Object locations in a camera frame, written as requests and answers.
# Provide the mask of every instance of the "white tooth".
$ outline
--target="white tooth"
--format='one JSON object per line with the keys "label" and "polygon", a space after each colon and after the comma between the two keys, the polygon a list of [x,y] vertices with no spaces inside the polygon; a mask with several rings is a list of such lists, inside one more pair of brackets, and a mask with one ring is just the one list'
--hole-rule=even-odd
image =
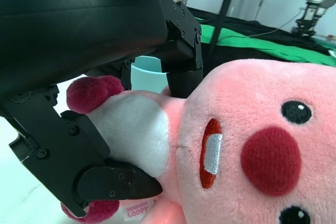
{"label": "white tooth", "polygon": [[208,138],[205,146],[204,168],[207,172],[214,175],[218,173],[222,138],[222,134],[212,134]]}

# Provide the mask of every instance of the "plush toy hand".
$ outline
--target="plush toy hand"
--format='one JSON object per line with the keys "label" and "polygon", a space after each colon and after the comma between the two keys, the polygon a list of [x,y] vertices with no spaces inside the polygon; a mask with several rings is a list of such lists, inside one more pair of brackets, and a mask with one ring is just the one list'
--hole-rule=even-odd
{"label": "plush toy hand", "polygon": [[[71,110],[86,114],[102,105],[109,97],[124,91],[119,79],[112,76],[84,77],[74,81],[67,90],[67,103]],[[119,209],[119,201],[93,201],[84,218],[76,218],[63,204],[63,212],[78,222],[100,223],[111,218]]]}

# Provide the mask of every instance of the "green cloth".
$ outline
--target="green cloth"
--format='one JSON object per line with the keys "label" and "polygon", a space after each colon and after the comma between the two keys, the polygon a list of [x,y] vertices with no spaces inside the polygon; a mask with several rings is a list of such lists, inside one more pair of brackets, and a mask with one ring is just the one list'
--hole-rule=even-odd
{"label": "green cloth", "polygon": [[[202,42],[210,43],[214,27],[202,25]],[[254,48],[269,55],[294,62],[310,62],[336,67],[336,59],[319,52],[298,47],[284,46],[274,42],[246,37],[235,31],[222,28],[218,38],[218,45],[229,47]]]}

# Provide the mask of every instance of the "white plush patch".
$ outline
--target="white plush patch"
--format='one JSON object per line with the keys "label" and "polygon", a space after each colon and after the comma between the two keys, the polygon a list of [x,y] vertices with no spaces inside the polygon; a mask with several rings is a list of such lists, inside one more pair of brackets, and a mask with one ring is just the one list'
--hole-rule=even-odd
{"label": "white plush patch", "polygon": [[222,138],[222,134],[212,134],[206,142],[204,168],[207,172],[214,175],[218,174]]}
{"label": "white plush patch", "polygon": [[169,120],[142,95],[116,95],[90,112],[89,119],[111,149],[110,157],[160,177],[169,155]]}

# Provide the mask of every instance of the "black eye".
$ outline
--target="black eye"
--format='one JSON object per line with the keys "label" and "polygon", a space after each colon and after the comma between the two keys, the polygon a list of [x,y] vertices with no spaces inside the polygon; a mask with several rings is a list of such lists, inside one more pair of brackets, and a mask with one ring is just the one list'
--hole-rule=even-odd
{"label": "black eye", "polygon": [[299,207],[286,208],[279,217],[280,224],[310,224],[307,212]]}
{"label": "black eye", "polygon": [[304,124],[311,118],[311,110],[302,102],[285,102],[281,108],[282,115],[291,123]]}

